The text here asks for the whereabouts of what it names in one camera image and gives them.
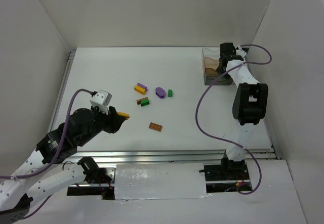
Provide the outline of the yellow striped lego brick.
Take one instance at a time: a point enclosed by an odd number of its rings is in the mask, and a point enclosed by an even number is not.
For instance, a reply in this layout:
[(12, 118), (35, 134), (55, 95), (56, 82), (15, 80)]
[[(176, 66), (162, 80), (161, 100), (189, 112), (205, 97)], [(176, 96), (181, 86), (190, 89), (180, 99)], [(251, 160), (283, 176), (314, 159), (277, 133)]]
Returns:
[(119, 116), (124, 117), (126, 120), (128, 120), (130, 118), (130, 115), (128, 113), (125, 113), (125, 112), (117, 112), (117, 114)]

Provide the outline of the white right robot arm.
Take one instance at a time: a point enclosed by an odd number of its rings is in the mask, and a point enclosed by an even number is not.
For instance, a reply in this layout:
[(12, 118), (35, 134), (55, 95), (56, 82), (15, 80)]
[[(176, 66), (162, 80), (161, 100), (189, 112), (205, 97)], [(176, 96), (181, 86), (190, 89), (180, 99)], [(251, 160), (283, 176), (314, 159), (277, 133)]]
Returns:
[(235, 48), (231, 42), (220, 44), (219, 66), (216, 71), (231, 78), (237, 87), (232, 105), (232, 115), (236, 120), (233, 145), (229, 146), (221, 160), (225, 174), (242, 172), (245, 168), (246, 148), (255, 126), (265, 117), (268, 85), (260, 83), (244, 64), (246, 52)]

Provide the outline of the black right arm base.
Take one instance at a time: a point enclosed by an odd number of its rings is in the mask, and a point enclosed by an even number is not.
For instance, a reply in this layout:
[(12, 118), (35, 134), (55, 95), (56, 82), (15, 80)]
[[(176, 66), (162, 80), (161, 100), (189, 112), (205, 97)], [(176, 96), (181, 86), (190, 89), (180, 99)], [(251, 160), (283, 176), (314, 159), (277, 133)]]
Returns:
[(221, 165), (204, 165), (199, 173), (205, 175), (207, 183), (237, 183), (248, 182), (250, 179), (247, 168), (225, 172)]

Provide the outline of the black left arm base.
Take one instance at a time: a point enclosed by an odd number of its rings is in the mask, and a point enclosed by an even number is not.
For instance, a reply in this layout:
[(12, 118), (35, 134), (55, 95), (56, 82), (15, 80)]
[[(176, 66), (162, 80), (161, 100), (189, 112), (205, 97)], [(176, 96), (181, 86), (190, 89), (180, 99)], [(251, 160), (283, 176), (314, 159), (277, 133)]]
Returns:
[(116, 168), (100, 168), (96, 178), (71, 185), (67, 189), (67, 196), (95, 196), (103, 200), (115, 200)]

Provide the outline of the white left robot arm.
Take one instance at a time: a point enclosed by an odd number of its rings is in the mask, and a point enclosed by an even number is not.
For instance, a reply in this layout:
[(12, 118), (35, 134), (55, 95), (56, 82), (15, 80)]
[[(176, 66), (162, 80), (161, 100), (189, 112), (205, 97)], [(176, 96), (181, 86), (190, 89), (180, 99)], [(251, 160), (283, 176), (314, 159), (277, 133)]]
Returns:
[(111, 182), (92, 157), (83, 157), (52, 177), (43, 178), (51, 167), (63, 163), (101, 132), (116, 133), (129, 114), (117, 112), (112, 106), (107, 112), (98, 107), (81, 108), (56, 130), (46, 134), (30, 157), (1, 183), (1, 223), (15, 223), (29, 217), (30, 208), (43, 199), (72, 184), (100, 180)]

